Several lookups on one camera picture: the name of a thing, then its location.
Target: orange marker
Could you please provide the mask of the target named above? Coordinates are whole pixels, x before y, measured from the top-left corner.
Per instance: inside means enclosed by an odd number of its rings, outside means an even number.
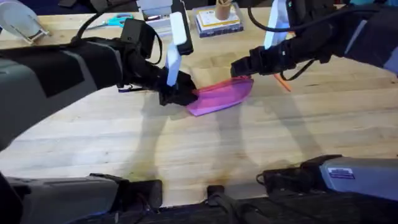
[[[278,80],[278,82],[279,82],[283,87],[285,87],[285,89],[286,89],[287,91],[289,91],[289,92],[292,91],[292,87],[290,87],[290,85],[289,85],[285,80],[283,80],[283,79],[280,77],[280,75],[279,75],[278,73],[274,74],[274,77],[276,78],[276,80]]]

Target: label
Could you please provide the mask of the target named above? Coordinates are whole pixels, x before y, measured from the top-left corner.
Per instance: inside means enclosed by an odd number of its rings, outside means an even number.
[[[208,30],[219,28],[223,26],[230,26],[232,24],[239,24],[241,22],[239,16],[236,14],[235,7],[231,7],[231,12],[227,20],[221,21],[217,19],[215,8],[197,10],[197,19],[199,21],[201,30]]]
[[[331,167],[328,168],[328,172],[331,178],[355,179],[353,170],[350,168]]]

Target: pen holder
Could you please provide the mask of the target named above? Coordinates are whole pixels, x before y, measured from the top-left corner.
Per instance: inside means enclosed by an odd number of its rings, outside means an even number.
[[[231,11],[232,0],[216,0],[216,18],[224,21],[229,17]]]

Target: black mount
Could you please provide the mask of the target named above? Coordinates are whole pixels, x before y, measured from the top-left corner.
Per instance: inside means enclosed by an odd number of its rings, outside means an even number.
[[[280,197],[330,191],[319,167],[325,161],[339,157],[342,155],[319,156],[303,162],[297,168],[265,170],[262,178],[268,196]]]
[[[228,214],[229,223],[268,224],[269,219],[249,203],[235,200],[224,193],[222,185],[210,185],[207,187],[207,204],[211,207],[222,207]]]
[[[141,211],[143,205],[149,209],[159,209],[162,205],[162,181],[147,180],[130,182],[127,179],[108,174],[90,174],[92,177],[101,177],[115,181],[119,185],[118,192],[109,213]]]

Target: sticker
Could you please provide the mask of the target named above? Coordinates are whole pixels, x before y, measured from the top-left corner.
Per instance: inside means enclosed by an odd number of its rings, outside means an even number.
[[[350,168],[331,167],[328,168],[328,172],[331,178],[355,179],[353,170]]]

